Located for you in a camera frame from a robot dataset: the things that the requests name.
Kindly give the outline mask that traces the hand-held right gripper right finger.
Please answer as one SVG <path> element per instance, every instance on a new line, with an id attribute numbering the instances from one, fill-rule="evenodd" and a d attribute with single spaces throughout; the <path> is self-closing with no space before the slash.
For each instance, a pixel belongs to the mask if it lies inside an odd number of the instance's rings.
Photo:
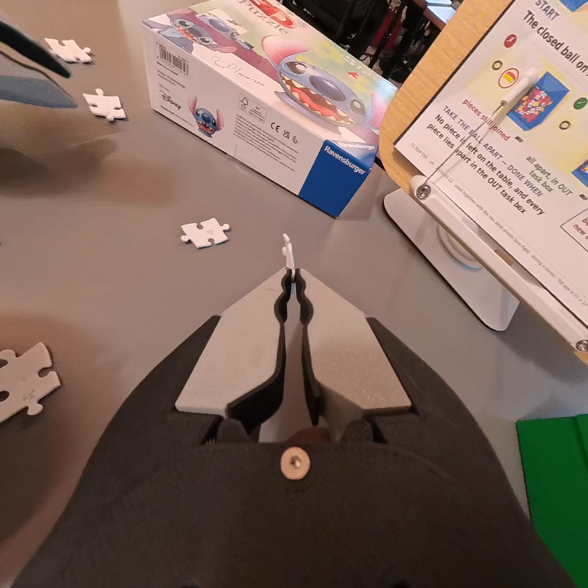
<path id="1" fill-rule="evenodd" d="M 332 435 L 355 420 L 412 408 L 368 317 L 305 269 L 296 270 L 305 398 Z"/>

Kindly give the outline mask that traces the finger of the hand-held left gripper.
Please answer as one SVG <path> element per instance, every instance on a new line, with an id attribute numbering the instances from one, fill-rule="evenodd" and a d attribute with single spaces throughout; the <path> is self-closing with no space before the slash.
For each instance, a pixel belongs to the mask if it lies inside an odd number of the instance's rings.
<path id="1" fill-rule="evenodd" d="M 44 70 L 49 70 L 66 79 L 70 70 L 48 49 L 36 40 L 1 21 L 1 43 L 14 49 L 19 55 L 42 68 L 21 63 L 1 52 L 1 99 L 39 107 L 73 109 L 76 101 Z"/>

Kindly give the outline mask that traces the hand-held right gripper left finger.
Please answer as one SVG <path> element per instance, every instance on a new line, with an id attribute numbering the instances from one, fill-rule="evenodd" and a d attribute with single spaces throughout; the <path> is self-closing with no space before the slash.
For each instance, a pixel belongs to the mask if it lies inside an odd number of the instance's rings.
<path id="1" fill-rule="evenodd" d="M 277 412 L 291 283 L 292 271 L 281 269 L 220 315 L 175 402 L 177 411 L 235 419 L 248 433 Z"/>

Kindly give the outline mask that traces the white puzzle piece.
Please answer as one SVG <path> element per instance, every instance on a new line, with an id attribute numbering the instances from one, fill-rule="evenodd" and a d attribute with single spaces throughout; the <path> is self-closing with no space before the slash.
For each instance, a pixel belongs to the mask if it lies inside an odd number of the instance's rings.
<path id="1" fill-rule="evenodd" d="M 102 117 L 109 122 L 127 118 L 118 95 L 107 95 L 101 88 L 82 95 L 94 116 Z"/>
<path id="2" fill-rule="evenodd" d="M 282 238 L 282 254 L 285 257 L 285 266 L 290 271 L 290 293 L 294 294 L 296 290 L 296 264 L 293 255 L 293 246 L 290 237 L 286 233 L 282 234 Z"/>
<path id="3" fill-rule="evenodd" d="M 80 47 L 75 40 L 45 38 L 50 51 L 67 63 L 92 63 L 92 50 Z"/>
<path id="4" fill-rule="evenodd" d="M 22 410 L 28 416 L 39 414 L 43 407 L 40 400 L 53 392 L 61 381 L 55 371 L 44 375 L 40 372 L 52 367 L 52 357 L 47 346 L 39 342 L 21 355 L 14 350 L 1 350 L 1 393 L 7 397 L 1 401 L 1 422 L 5 422 Z"/>
<path id="5" fill-rule="evenodd" d="M 183 231 L 180 239 L 198 249 L 219 245 L 229 239 L 226 232 L 230 231 L 230 225 L 220 224 L 214 217 L 200 223 L 183 224 L 180 228 Z"/>

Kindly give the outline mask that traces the cartoon print puzzle box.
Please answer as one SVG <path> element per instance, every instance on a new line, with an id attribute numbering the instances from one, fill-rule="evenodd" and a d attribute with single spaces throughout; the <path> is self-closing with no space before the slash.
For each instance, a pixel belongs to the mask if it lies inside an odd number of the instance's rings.
<path id="1" fill-rule="evenodd" d="M 276 1 L 206 1 L 142 32 L 155 111 L 339 217 L 397 87 Z"/>

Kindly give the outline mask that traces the white board stand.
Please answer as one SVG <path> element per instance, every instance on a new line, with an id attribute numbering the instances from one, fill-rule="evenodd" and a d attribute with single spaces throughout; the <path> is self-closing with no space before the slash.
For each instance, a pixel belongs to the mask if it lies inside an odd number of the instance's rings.
<path id="1" fill-rule="evenodd" d="M 503 332 L 520 303 L 587 363 L 587 327 L 420 173 L 383 201 L 398 225 L 487 327 Z"/>

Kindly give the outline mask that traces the printed instruction sheet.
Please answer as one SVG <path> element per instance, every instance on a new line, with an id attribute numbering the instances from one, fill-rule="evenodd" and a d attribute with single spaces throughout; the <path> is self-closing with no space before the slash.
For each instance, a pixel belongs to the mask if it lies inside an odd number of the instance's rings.
<path id="1" fill-rule="evenodd" d="M 490 118 L 523 72 L 539 79 Z M 587 323 L 587 1 L 512 1 L 396 143 Z"/>

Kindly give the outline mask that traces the green mat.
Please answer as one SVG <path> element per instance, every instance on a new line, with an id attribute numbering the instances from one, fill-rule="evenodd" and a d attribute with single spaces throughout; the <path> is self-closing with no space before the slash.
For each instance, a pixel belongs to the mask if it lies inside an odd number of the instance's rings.
<path id="1" fill-rule="evenodd" d="M 516 423 L 537 533 L 577 587 L 587 587 L 587 415 Z"/>

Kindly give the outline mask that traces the instruction sheet on stand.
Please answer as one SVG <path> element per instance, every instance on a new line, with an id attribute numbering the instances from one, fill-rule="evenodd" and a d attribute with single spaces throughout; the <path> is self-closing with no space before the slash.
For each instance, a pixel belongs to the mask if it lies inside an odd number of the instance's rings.
<path id="1" fill-rule="evenodd" d="M 464 1 L 396 93 L 380 129 L 379 156 L 384 170 L 404 191 L 419 170 L 396 150 L 395 142 L 511 4 Z"/>

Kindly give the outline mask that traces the white page holder clip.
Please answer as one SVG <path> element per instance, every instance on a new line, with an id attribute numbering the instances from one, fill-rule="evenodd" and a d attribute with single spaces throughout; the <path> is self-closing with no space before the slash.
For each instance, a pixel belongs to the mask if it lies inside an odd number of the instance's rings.
<path id="1" fill-rule="evenodd" d="M 520 96 L 526 92 L 533 84 L 537 82 L 539 79 L 539 70 L 536 68 L 531 68 L 523 72 L 522 76 L 519 77 L 518 82 L 512 87 L 511 91 L 500 101 L 498 106 L 492 111 L 490 118 L 493 118 L 497 113 L 504 110 L 507 107 L 511 107 L 514 102 L 516 102 Z M 469 140 L 472 136 L 481 129 L 481 127 L 485 124 L 485 121 L 481 121 L 478 127 L 468 131 L 468 134 L 464 136 L 457 146 L 448 154 L 448 156 L 437 165 L 434 171 L 430 173 L 430 175 L 424 180 L 421 186 L 419 186 L 415 190 L 415 197 L 416 199 L 422 201 L 427 199 L 432 191 L 429 181 L 431 178 L 441 170 L 441 168 L 452 158 L 453 155 L 459 151 L 459 149 Z"/>

